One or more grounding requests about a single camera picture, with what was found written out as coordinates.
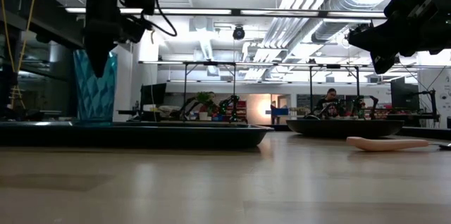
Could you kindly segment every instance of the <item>dark tray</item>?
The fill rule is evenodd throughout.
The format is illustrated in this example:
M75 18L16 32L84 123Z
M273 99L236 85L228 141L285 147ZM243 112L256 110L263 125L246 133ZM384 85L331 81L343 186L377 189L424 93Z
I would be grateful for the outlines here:
M272 128L203 123L0 123L0 146L243 148L255 147Z
M293 132L320 137L382 137L399 132L398 120L287 120Z

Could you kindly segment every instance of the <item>ceiling light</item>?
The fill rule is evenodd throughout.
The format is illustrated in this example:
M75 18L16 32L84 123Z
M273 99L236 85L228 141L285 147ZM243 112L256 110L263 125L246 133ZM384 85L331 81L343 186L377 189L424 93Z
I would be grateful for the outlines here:
M327 16L332 18L363 18L363 19L386 19L383 12L357 12L357 11L331 11Z
M168 82L185 82L184 80L168 80ZM187 80L186 82L197 82L196 80Z
M294 10L241 10L242 15L258 15L258 16L285 16L285 17L318 17L317 11L294 11Z
M236 63L237 66L277 66L277 63Z
M227 80L198 80L197 82L204 82L204 83L230 83Z
M371 20L364 20L364 19L324 19L323 22L325 23L364 23L369 24L371 23Z
M235 83L259 83L255 80L237 80Z
M314 66L314 65L306 65L306 64L298 64L298 63L280 63L280 66Z
M138 63L158 64L158 65L182 65L181 61L138 61Z
M86 8L65 8L68 13L85 14ZM141 8L120 8L122 14L138 15ZM230 9L194 9L194 8L162 8L165 15L231 15Z

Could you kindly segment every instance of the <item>blue vase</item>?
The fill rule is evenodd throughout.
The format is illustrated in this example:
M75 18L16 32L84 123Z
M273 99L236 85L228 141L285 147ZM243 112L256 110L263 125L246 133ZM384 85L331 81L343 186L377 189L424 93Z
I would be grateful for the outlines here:
M104 76L97 78L85 50L74 51L78 119L112 121L118 71L117 54L110 52Z

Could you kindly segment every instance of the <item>pink object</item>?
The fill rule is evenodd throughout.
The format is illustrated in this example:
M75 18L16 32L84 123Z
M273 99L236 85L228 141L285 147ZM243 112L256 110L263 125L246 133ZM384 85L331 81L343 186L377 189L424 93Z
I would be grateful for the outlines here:
M362 137L348 137L346 143L364 151L394 151L429 145L429 142L423 139L374 140Z

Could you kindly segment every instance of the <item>desk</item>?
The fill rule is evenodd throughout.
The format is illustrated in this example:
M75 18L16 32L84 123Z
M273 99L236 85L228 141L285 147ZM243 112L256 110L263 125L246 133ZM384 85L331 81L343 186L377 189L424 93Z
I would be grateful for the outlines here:
M450 154L292 132L246 151L3 148L1 222L449 224Z

